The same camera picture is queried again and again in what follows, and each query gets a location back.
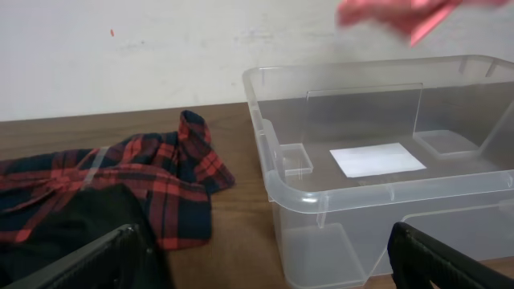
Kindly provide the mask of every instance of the white card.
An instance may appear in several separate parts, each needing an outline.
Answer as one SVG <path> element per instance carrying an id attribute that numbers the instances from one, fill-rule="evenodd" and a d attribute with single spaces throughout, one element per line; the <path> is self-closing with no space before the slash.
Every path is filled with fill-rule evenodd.
<path id="1" fill-rule="evenodd" d="M 401 144 L 380 144 L 330 151 L 346 177 L 367 177 L 426 169 Z"/>

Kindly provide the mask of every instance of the brown table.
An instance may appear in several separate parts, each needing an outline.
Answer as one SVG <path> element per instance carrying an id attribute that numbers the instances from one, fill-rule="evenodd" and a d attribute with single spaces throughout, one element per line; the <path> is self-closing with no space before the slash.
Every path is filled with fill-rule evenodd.
<path id="1" fill-rule="evenodd" d="M 64 149 L 112 145 L 143 132 L 170 132 L 182 108 L 0 123 L 0 159 Z M 275 243 L 271 206 L 260 170 L 247 104 L 191 108 L 212 132 L 214 149 L 235 175 L 236 186 L 212 197 L 213 238 L 208 245 L 170 252 L 178 289 L 286 289 Z M 514 276 L 511 258 L 486 263 Z M 389 276 L 366 288 L 395 288 Z"/>

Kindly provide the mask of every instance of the plastic storage bin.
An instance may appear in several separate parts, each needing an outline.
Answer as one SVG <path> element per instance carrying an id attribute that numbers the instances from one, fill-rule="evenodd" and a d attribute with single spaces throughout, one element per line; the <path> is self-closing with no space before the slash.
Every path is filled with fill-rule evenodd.
<path id="1" fill-rule="evenodd" d="M 478 260 L 514 255 L 513 63 L 267 67 L 243 82 L 291 287 L 353 287 L 390 273 L 397 221 Z M 424 169 L 347 177 L 330 153 L 387 144 Z"/>

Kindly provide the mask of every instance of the wall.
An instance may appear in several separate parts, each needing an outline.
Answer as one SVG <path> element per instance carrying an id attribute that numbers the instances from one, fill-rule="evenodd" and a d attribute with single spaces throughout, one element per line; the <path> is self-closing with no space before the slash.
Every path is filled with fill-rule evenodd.
<path id="1" fill-rule="evenodd" d="M 514 5 L 460 8 L 416 48 L 338 0 L 1 0 L 0 120 L 245 101 L 258 66 L 481 54 L 514 61 Z"/>

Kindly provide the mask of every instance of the plaid shirt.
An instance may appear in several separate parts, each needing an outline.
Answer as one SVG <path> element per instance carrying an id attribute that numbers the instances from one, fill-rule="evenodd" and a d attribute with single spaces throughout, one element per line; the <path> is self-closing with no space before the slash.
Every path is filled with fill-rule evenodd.
<path id="1" fill-rule="evenodd" d="M 121 183 L 140 202 L 162 249 L 202 245 L 211 236 L 210 195 L 234 182 L 210 147 L 205 121 L 184 111 L 178 132 L 0 161 L 0 243 L 27 239 L 85 186 Z"/>

